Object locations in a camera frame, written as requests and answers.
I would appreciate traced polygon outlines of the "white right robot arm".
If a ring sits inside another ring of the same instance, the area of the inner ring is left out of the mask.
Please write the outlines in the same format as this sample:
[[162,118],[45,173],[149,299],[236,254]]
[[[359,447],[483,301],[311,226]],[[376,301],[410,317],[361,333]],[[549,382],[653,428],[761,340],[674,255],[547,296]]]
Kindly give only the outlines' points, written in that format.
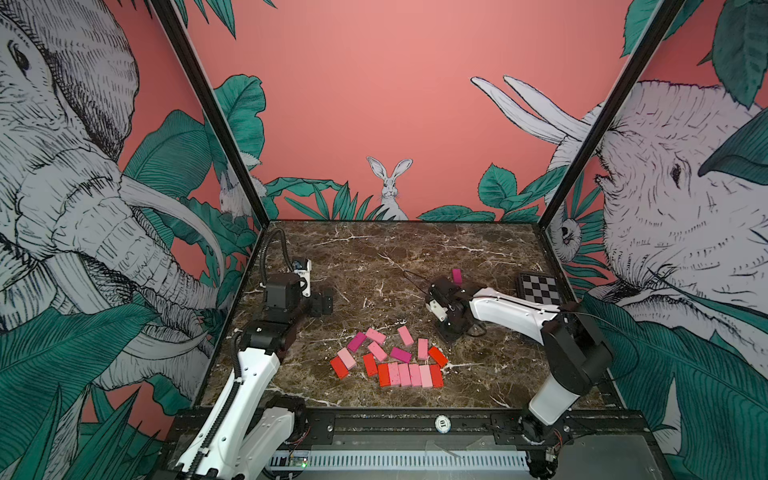
[[544,348],[549,376],[518,421],[521,435],[539,445],[578,399],[612,366],[615,351],[595,321],[576,305],[544,305],[476,285],[461,287],[446,277],[431,282],[425,303],[441,338],[452,343],[479,322],[528,337]]

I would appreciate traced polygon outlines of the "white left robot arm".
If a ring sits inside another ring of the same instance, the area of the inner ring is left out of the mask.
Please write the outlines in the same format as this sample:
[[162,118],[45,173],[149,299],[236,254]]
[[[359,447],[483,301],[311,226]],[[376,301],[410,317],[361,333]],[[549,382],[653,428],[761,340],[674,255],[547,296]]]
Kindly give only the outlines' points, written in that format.
[[233,343],[233,369],[205,423],[174,465],[176,479],[255,479],[279,447],[308,434],[303,401],[279,400],[254,415],[293,344],[301,320],[327,309],[308,270],[274,274],[262,311]]

